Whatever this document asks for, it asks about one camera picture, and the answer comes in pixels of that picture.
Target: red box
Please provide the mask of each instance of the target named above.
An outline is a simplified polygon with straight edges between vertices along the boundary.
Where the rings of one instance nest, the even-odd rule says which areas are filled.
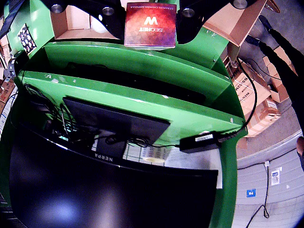
[[[175,47],[176,5],[131,2],[127,4],[124,45],[161,50]]]

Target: gray floor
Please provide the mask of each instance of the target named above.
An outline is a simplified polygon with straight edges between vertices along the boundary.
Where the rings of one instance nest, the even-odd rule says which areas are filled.
[[[303,0],[275,0],[281,13],[274,13],[263,9],[262,14],[267,17],[272,27],[280,32],[295,48],[304,54],[304,1]],[[267,43],[272,49],[278,47],[276,41],[266,32],[260,21],[257,21],[250,31],[250,35]],[[263,62],[264,54],[256,46],[244,43],[240,49],[241,59],[252,58],[266,72]],[[247,61],[270,84],[270,77],[261,72],[250,60]],[[268,148],[289,137],[300,129],[290,99],[278,105],[282,117],[272,126],[254,138],[248,138],[247,149],[237,148],[237,157],[241,158]]]

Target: product box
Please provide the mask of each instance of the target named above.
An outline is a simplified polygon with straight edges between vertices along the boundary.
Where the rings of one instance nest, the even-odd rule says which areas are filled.
[[[263,132],[281,117],[274,100],[268,98],[256,107],[256,110],[247,125],[248,135],[245,137],[255,137]]]
[[[124,45],[162,50],[175,47],[176,5],[131,2],[127,4]]]
[[[9,81],[8,83],[5,84],[5,86],[1,86],[1,87],[3,88],[3,91],[0,96],[0,101],[6,103],[11,95],[11,92],[15,88],[15,84],[14,82]]]
[[[231,80],[241,103],[243,113],[246,115],[251,112],[255,102],[255,93],[253,87],[239,66],[237,68],[233,68],[231,65],[229,65],[228,67],[228,72],[232,77]],[[267,83],[261,75],[252,69],[250,65],[242,62],[242,67],[253,80],[257,91],[257,105],[259,105],[271,95]]]

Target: black pants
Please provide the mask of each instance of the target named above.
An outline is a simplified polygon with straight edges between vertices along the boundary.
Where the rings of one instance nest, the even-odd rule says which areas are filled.
[[[304,129],[304,56],[295,49],[279,32],[270,29],[269,33],[275,38],[277,43],[284,49],[289,59],[295,67],[298,76],[290,69],[288,64],[279,58],[271,47],[260,42],[259,47],[264,55],[268,56],[269,61],[276,67],[282,83],[286,88],[292,102],[295,114],[298,118],[300,127]],[[301,166],[304,171],[304,159],[300,157]]]

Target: black monitor screen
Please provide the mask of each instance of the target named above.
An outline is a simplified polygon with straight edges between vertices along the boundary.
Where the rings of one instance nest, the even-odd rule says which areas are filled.
[[[22,125],[10,162],[14,214],[29,228],[208,227],[218,171],[84,156]]]

